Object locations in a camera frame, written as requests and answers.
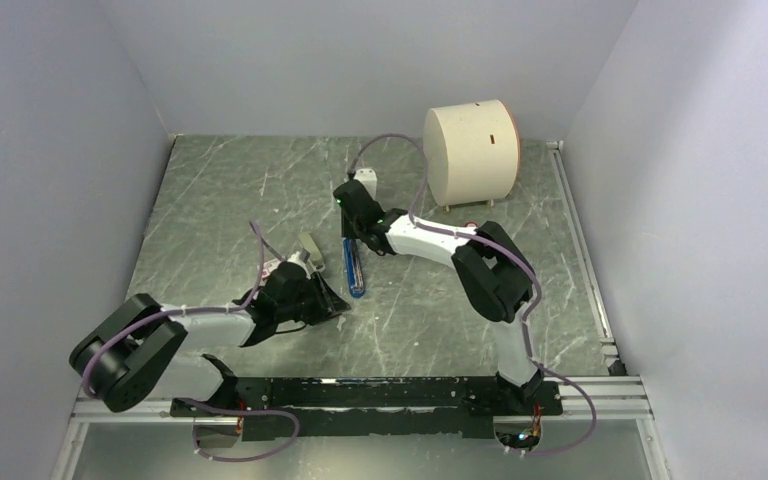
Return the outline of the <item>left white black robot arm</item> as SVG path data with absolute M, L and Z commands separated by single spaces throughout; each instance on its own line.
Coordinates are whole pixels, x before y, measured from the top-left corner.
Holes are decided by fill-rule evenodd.
M 228 306 L 172 307 L 135 294 L 69 355 L 88 395 L 113 413 L 150 398 L 192 399 L 221 416 L 250 406 L 237 375 L 209 349 L 258 345 L 281 325 L 318 325 L 350 310 L 318 272 L 283 261 L 257 288 Z

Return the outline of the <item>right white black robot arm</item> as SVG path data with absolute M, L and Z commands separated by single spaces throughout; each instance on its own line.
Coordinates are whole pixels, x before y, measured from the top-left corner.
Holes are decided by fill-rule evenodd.
M 472 308 L 492 324 L 499 398 L 522 414 L 538 399 L 544 373 L 534 358 L 528 317 L 543 298 L 534 268 L 500 224 L 453 227 L 421 220 L 402 209 L 384 210 L 351 179 L 333 197 L 350 234 L 378 255 L 408 255 L 452 268 Z

